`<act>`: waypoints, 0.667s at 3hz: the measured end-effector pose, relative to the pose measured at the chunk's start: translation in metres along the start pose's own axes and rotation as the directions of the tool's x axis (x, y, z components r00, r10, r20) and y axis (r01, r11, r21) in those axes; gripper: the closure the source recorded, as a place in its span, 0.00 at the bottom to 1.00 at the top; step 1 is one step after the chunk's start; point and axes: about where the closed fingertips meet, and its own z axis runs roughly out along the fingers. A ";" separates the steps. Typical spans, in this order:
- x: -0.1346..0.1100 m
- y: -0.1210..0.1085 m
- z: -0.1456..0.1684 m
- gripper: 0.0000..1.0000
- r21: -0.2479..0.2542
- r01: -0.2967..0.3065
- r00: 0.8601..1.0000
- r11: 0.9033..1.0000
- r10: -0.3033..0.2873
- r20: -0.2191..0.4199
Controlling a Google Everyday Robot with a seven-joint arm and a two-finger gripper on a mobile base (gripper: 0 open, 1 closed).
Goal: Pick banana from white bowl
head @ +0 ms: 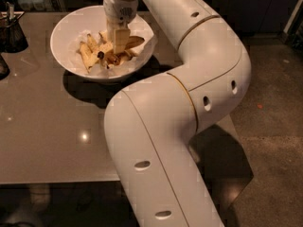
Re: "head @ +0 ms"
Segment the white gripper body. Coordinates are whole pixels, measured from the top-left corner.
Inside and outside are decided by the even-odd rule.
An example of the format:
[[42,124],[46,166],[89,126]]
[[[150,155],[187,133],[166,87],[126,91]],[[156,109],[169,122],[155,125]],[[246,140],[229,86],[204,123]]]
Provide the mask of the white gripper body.
[[106,20],[110,29],[126,27],[135,17],[138,0],[103,0]]

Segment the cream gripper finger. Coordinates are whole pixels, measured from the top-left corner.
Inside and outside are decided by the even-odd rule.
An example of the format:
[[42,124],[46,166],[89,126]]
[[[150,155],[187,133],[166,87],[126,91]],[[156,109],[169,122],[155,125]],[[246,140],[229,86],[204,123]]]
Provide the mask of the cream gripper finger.
[[111,22],[107,22],[107,39],[109,42],[113,41],[114,38],[114,24]]
[[119,28],[114,30],[113,49],[115,54],[122,53],[129,41],[131,31],[128,28]]

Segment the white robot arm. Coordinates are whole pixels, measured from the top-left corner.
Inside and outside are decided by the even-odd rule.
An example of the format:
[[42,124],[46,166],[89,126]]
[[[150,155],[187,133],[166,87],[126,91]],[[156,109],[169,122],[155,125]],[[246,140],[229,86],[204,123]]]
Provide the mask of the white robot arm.
[[[111,27],[136,0],[104,0]],[[182,65],[119,91],[104,115],[117,174],[140,227],[224,227],[188,149],[247,92],[248,52],[203,0],[143,0]]]

